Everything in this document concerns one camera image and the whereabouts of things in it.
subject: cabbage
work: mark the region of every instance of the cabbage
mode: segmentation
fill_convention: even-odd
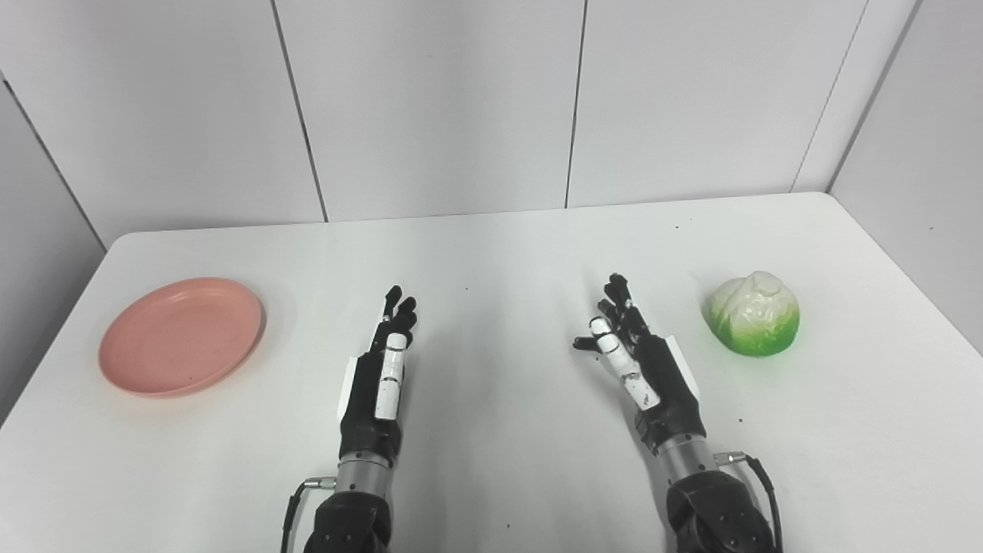
[[[707,323],[724,345],[744,355],[773,355],[792,344],[799,306],[777,276],[755,271],[721,284],[710,298]]]

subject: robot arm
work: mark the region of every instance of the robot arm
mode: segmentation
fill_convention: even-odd
[[[309,478],[308,487],[333,487],[335,493],[315,512],[314,531],[305,553],[388,553],[392,535],[389,481],[399,455],[402,431],[399,401],[403,356],[413,341],[416,300],[407,297],[396,308],[402,290],[393,286],[385,296],[382,320],[369,351],[358,359],[351,395],[341,419],[338,475],[333,486]],[[293,510],[299,501],[291,500]],[[293,525],[288,509],[284,531]]]
[[[781,552],[778,523],[773,538],[747,487],[719,468],[748,461],[762,476],[760,463],[741,453],[716,458],[711,454],[695,384],[691,388],[687,382],[688,369],[683,370],[685,360],[675,339],[649,332],[623,276],[612,275],[605,294],[609,299],[598,304],[604,316],[592,319],[591,336],[577,338],[573,346],[603,354],[638,405],[636,430],[669,480],[667,522],[676,534],[678,551]],[[764,475],[771,495],[771,482],[766,480]],[[774,501],[772,506],[777,521]]]

